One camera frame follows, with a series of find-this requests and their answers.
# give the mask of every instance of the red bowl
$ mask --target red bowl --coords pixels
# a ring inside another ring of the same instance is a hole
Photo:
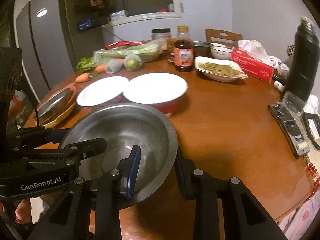
[[[187,89],[187,82],[180,76],[149,73],[129,81],[123,95],[130,102],[150,105],[171,117],[178,108],[180,97]]]

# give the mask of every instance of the round dining table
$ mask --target round dining table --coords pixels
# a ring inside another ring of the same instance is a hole
[[[279,125],[267,109],[280,101],[280,92],[272,84],[249,76],[230,83],[207,78],[194,69],[177,72],[166,58],[145,63],[143,69],[116,74],[99,74],[89,82],[76,83],[77,93],[92,82],[108,76],[132,79],[152,72],[178,75],[188,83],[177,111],[170,121],[185,158],[215,178],[238,177],[278,222],[312,193],[312,180],[304,158],[296,159]],[[75,72],[61,81],[43,99],[74,82]],[[70,128],[86,114],[100,107],[76,106],[56,128]],[[30,118],[26,127],[34,126]],[[57,148],[46,144],[41,148]],[[191,239],[195,201],[179,194],[174,170],[150,197],[119,211],[123,240]],[[94,211],[91,213],[94,231]]]

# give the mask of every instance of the sauce bottle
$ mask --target sauce bottle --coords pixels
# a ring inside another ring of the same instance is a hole
[[[176,43],[176,38],[167,39],[167,59],[170,64],[174,64],[174,44]]]
[[[173,45],[175,69],[188,72],[193,69],[193,46],[189,39],[189,26],[178,25],[177,41]]]

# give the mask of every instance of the water bottle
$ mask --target water bottle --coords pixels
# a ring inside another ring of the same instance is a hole
[[[309,18],[301,18],[294,45],[292,64],[281,98],[289,91],[306,102],[316,78],[320,51],[315,27]]]

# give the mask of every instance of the stainless steel pot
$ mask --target stainless steel pot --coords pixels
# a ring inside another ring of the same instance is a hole
[[[106,106],[75,123],[59,148],[79,141],[104,138],[105,153],[81,161],[79,175],[99,178],[127,158],[133,145],[141,147],[141,161],[134,194],[119,203],[119,209],[135,205],[154,193],[173,167],[178,142],[170,120],[157,109],[136,103]]]
[[[208,57],[210,55],[210,47],[212,44],[204,41],[193,41],[192,45],[195,57]]]

